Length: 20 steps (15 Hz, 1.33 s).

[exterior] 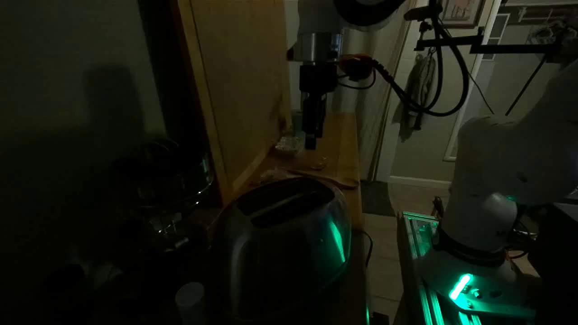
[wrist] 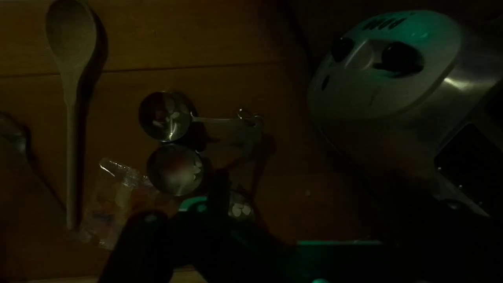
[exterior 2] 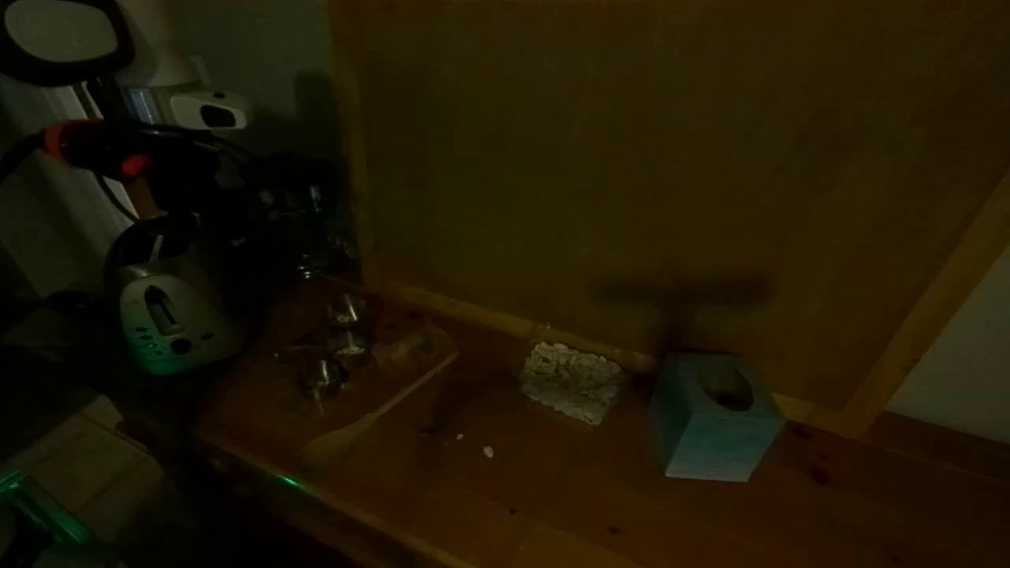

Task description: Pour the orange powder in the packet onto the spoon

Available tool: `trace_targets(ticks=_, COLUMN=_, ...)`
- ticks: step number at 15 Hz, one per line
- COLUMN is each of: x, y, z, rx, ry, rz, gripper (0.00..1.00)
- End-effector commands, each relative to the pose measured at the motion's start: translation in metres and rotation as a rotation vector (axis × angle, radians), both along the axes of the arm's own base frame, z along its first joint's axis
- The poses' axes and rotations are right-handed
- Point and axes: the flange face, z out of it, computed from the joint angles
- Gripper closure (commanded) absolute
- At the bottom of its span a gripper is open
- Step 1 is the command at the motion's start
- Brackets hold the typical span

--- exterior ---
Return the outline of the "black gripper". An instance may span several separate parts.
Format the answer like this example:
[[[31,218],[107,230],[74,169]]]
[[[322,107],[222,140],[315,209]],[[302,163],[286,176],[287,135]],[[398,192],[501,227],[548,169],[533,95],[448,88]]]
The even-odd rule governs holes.
[[[338,75],[333,62],[300,66],[302,129],[307,149],[315,149],[316,140],[324,135],[327,93],[333,91],[336,84]]]

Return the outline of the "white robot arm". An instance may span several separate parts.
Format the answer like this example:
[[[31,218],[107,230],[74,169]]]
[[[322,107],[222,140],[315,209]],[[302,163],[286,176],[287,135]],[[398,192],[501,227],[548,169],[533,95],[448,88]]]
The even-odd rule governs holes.
[[[405,0],[298,0],[298,42],[315,35],[342,32],[342,24],[383,24]],[[432,19],[434,39],[418,44],[450,46],[463,73],[463,97],[448,111],[430,111],[409,97],[385,66],[367,61],[410,109],[445,116],[457,111],[470,86],[459,37],[437,21],[439,5],[407,10],[405,19]],[[578,64],[576,59],[549,80],[544,95],[520,120],[474,118],[461,127],[454,187],[446,214],[437,227],[439,241],[479,254],[501,252],[517,219],[517,203],[551,203],[567,196],[578,183]]]

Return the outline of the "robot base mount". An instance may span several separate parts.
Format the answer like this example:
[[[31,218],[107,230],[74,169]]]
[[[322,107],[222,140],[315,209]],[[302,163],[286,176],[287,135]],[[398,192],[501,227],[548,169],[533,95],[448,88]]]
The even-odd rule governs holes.
[[[403,210],[399,250],[410,325],[533,325],[535,275],[506,257],[499,266],[470,265],[436,246],[439,219]]]

